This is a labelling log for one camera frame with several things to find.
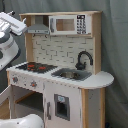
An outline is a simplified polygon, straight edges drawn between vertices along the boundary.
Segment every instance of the white countertop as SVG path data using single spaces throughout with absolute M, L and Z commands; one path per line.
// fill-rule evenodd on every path
M 62 68 L 60 66 L 49 71 L 49 72 L 46 72 L 44 74 L 33 73 L 33 72 L 19 70 L 19 69 L 15 68 L 15 67 L 23 65 L 25 63 L 8 68 L 7 71 L 14 71 L 17 73 L 28 74 L 28 75 L 32 75 L 34 77 L 40 77 L 45 80 L 58 82 L 61 84 L 69 84 L 70 86 L 84 88 L 84 89 L 103 88 L 103 87 L 111 85 L 114 81 L 114 77 L 111 74 L 104 72 L 104 71 L 101 71 L 101 72 L 97 73 L 96 75 L 91 75 L 90 77 L 88 77 L 87 79 L 85 79 L 83 81 L 75 81 L 75 80 L 69 80 L 69 79 L 58 78 L 58 77 L 52 76 L 51 74 L 53 72 Z

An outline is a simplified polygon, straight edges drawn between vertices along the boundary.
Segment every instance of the door handle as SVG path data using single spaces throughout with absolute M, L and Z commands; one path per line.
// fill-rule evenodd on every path
M 50 30 L 53 33 L 54 29 L 53 29 L 53 18 L 50 19 Z
M 47 117 L 48 117 L 48 120 L 51 120 L 51 115 L 50 115 L 50 102 L 47 103 Z

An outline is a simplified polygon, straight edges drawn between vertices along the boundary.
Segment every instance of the backsplash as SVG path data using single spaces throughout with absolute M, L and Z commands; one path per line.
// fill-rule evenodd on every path
M 34 61 L 39 63 L 75 68 L 81 51 L 86 50 L 93 56 L 92 38 L 33 34 L 32 41 Z M 87 71 L 93 71 L 88 56 L 82 55 L 81 62 L 86 62 Z

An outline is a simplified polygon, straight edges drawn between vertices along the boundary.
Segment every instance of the gray backdrop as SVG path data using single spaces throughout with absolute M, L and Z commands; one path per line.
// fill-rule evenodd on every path
M 102 70 L 115 81 L 106 88 L 106 121 L 112 128 L 128 128 L 128 0 L 5 0 L 6 12 L 92 11 L 102 13 Z M 13 65 L 25 61 L 24 36 L 15 37 L 22 54 Z M 0 74 L 0 91 L 7 86 Z

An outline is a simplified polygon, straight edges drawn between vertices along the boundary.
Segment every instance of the stovetop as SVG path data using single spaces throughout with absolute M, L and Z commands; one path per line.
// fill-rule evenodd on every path
M 27 64 L 21 65 L 16 68 L 30 71 L 30 72 L 46 73 L 54 68 L 57 68 L 57 66 L 41 64 L 41 63 L 36 63 L 36 62 L 29 62 Z

